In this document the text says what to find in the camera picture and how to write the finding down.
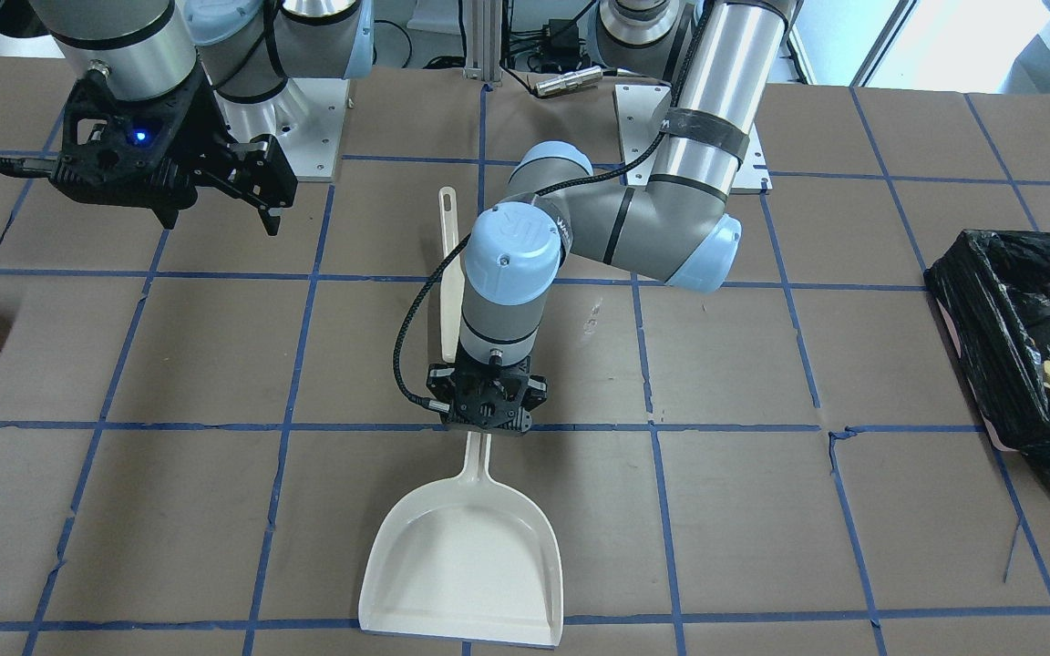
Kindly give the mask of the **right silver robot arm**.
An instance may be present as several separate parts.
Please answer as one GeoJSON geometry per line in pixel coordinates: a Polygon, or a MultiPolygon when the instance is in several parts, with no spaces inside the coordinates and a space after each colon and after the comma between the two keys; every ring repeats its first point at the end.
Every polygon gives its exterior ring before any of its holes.
{"type": "Polygon", "coordinates": [[[164,229],[219,190],[279,232],[301,179],[324,175],[329,108],[303,79],[374,66],[371,1],[29,1],[77,75],[51,158],[0,157],[75,202],[154,212],[164,229]]]}

